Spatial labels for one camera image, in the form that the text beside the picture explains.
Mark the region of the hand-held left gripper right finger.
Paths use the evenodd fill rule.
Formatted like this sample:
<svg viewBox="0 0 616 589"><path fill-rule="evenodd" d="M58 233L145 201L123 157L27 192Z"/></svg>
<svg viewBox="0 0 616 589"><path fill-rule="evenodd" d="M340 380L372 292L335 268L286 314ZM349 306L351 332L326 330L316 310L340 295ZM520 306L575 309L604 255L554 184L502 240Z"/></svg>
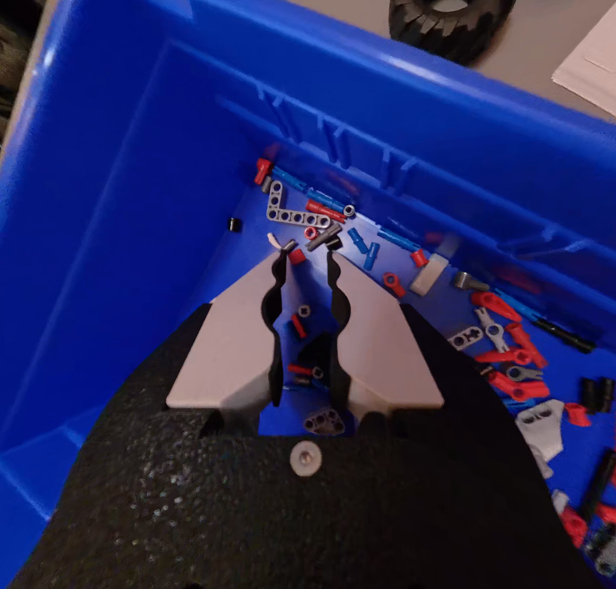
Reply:
<svg viewBox="0 0 616 589"><path fill-rule="evenodd" d="M331 405L355 418L441 408L443 395L402 305L339 252L327 255L327 281L336 323Z"/></svg>

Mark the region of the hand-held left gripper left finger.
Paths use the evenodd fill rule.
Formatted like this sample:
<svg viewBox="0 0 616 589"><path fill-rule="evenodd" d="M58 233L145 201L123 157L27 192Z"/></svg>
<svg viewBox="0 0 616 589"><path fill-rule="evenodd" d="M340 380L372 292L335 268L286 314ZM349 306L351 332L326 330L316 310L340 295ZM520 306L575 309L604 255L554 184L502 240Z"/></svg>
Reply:
<svg viewBox="0 0 616 589"><path fill-rule="evenodd" d="M270 403L279 405L284 376L274 324L283 311L287 258L283 250L267 256L208 304L168 408L257 421Z"/></svg>

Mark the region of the small building toy parts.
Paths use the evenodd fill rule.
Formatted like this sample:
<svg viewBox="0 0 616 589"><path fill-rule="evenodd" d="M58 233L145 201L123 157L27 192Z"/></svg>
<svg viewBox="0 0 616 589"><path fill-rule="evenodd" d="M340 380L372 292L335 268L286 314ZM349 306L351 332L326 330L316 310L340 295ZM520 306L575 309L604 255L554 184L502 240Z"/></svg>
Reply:
<svg viewBox="0 0 616 589"><path fill-rule="evenodd" d="M582 378L578 360L556 362L556 382L522 321L535 313L499 288L459 270L467 298L440 297L436 310L474 311L472 326L442 337L404 301L397 272L381 287L401 305L444 397L435 410L371 412L357 433L370 441L375 486L358 495L382 511L368 528L377 554L392 556L412 588L615 588L615 422L613 378ZM564 403L564 450L550 462L515 423L519 412Z"/></svg>

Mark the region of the blue plastic bin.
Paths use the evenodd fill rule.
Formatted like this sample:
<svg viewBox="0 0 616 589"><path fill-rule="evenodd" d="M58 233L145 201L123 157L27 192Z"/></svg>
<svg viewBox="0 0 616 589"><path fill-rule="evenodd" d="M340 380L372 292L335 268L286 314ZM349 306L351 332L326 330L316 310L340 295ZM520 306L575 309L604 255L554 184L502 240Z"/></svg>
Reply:
<svg viewBox="0 0 616 589"><path fill-rule="evenodd" d="M462 270L615 379L615 125L282 0L58 0L1 165L1 588L411 588L335 409L327 255L448 341ZM284 206L329 228L266 218ZM166 397L208 304L288 254L257 421ZM448 267L409 286L431 254ZM346 432L304 418L334 408Z"/></svg>

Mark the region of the beige wedge toy block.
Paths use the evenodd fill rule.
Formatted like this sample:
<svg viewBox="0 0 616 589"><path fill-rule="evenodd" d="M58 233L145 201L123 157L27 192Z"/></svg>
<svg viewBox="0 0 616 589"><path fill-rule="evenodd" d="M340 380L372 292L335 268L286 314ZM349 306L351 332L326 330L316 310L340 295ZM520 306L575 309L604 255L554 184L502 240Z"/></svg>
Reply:
<svg viewBox="0 0 616 589"><path fill-rule="evenodd" d="M448 265L448 259L437 253L431 254L427 264L421 268L410 284L409 290L418 296L425 296Z"/></svg>

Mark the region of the grey triangular toy connector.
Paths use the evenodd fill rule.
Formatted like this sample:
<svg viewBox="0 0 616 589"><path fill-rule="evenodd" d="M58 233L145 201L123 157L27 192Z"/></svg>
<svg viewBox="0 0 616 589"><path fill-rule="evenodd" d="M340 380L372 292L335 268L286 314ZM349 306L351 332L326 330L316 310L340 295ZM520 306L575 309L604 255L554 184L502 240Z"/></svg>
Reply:
<svg viewBox="0 0 616 589"><path fill-rule="evenodd" d="M313 411L304 418L304 430L318 436L340 436L346 432L345 424L332 407Z"/></svg>

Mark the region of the grey L-shaped toy beam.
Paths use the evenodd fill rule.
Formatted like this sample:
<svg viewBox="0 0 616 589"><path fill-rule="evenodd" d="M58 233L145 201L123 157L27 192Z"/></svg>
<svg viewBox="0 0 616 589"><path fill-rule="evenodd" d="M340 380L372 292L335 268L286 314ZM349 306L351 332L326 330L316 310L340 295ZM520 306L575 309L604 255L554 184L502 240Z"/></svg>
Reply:
<svg viewBox="0 0 616 589"><path fill-rule="evenodd" d="M269 221L302 227L312 226L322 230L329 228L332 224L332 219L327 215L306 210L289 209L284 206L285 203L283 184L278 180L272 181L266 210L266 218Z"/></svg>

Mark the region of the long black toy axle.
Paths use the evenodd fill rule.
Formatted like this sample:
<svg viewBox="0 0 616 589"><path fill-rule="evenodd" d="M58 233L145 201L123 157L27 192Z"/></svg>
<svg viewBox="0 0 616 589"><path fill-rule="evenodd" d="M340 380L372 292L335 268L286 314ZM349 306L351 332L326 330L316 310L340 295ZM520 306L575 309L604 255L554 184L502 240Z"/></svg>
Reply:
<svg viewBox="0 0 616 589"><path fill-rule="evenodd" d="M536 319L532 319L530 323L536 328L550 334L552 337L559 339L565 345L573 347L582 354L590 354L597 347L595 342L582 338L578 334L571 331L567 331L566 329L551 323L544 318L538 317Z"/></svg>

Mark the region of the white toy panel piece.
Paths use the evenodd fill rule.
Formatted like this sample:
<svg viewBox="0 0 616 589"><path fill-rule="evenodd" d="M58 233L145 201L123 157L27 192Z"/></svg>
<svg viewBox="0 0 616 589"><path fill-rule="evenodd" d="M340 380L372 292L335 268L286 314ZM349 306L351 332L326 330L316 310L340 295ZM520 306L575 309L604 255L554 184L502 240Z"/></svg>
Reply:
<svg viewBox="0 0 616 589"><path fill-rule="evenodd" d="M515 423L527 445L550 462L563 450L561 422L564 403L551 399L519 412Z"/></svg>

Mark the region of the black rubber toy tyre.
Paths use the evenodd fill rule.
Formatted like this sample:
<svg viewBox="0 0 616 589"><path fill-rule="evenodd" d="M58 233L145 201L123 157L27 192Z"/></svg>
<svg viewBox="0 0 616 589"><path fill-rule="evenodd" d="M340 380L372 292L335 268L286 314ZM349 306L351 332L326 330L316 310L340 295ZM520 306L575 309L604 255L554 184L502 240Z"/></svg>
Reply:
<svg viewBox="0 0 616 589"><path fill-rule="evenodd" d="M488 50L516 0L390 0L391 39L468 66Z"/></svg>

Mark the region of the building instruction booklet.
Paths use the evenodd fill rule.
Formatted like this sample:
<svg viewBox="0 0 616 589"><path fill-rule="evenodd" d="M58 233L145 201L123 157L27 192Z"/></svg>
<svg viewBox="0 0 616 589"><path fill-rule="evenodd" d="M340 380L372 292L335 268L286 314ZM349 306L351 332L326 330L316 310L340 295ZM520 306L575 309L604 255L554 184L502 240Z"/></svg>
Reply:
<svg viewBox="0 0 616 589"><path fill-rule="evenodd" d="M559 65L551 80L615 116L615 5Z"/></svg>

